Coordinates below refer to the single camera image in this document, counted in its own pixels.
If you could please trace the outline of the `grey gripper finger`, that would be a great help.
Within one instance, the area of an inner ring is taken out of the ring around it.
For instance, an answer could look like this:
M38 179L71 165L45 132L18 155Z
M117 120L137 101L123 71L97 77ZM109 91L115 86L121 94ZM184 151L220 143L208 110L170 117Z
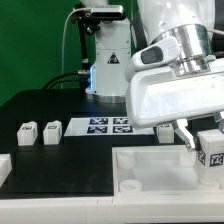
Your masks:
M174 132L184 141L189 152L196 150L193 135L187 130L188 121L186 119L178 119L172 123Z
M224 133L224 111L214 113L215 122L218 124L218 129Z

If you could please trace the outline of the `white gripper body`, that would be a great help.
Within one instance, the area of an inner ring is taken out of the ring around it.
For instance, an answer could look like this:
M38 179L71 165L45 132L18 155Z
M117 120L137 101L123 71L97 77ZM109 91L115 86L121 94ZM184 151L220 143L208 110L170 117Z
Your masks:
M169 66L138 72L126 92L129 122L136 129L224 111L224 59L210 71L176 77Z

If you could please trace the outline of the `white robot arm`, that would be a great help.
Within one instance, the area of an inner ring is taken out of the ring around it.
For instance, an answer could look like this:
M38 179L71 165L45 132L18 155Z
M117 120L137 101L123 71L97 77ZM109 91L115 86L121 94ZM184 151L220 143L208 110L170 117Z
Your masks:
M193 149L188 120L224 111L224 59L215 56L215 0L137 0L133 20L109 0L80 0L99 27L86 92L126 103L136 129L172 124Z

